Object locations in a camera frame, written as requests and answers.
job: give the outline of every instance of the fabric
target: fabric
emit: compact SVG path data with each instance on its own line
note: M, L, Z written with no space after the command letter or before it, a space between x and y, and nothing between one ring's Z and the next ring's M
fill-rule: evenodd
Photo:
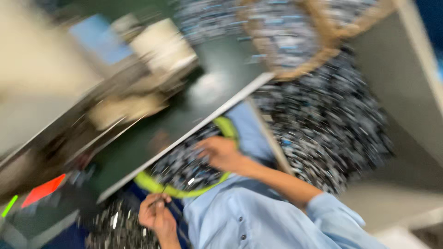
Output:
M334 196L314 197L305 215L268 186L234 175L184 207L189 239L203 248L385 249L362 218Z

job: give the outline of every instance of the table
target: table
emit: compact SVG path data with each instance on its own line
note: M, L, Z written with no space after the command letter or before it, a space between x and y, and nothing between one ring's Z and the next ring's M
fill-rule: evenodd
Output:
M187 78L185 90L171 99L167 109L139 121L93 158L99 170L90 185L100 194L98 202L135 177L161 147L183 138L266 71L264 64L245 63L257 52L250 42L240 43L236 37L211 40L194 49L201 69ZM257 84L271 78L272 74L265 74Z

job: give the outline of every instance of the hand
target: hand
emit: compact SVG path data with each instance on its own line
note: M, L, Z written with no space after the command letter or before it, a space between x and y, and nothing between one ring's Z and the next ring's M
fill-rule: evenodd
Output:
M171 201L171 197L167 194L150 194L140 204L140 224L154 230L160 243L178 240L174 216L164 206L164 202L170 203Z
M243 156L236 147L235 141L212 136L197 144L197 148L203 148L199 157L209 156L209 163L220 171L229 171L242 175L248 163L244 163Z

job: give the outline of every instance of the shirt sleeve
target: shirt sleeve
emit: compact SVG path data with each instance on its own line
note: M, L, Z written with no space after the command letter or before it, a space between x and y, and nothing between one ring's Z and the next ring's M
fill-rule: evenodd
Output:
M312 222L342 249L387 249L364 231L363 219L333 195L315 196L306 212Z

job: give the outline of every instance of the green marker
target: green marker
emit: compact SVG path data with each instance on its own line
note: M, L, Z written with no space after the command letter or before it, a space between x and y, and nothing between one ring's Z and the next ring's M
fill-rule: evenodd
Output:
M12 200L9 202L8 206L4 209L3 213L1 214L2 217L5 217L8 214L9 210L12 208L12 205L14 205L18 197L19 197L18 195L14 195Z

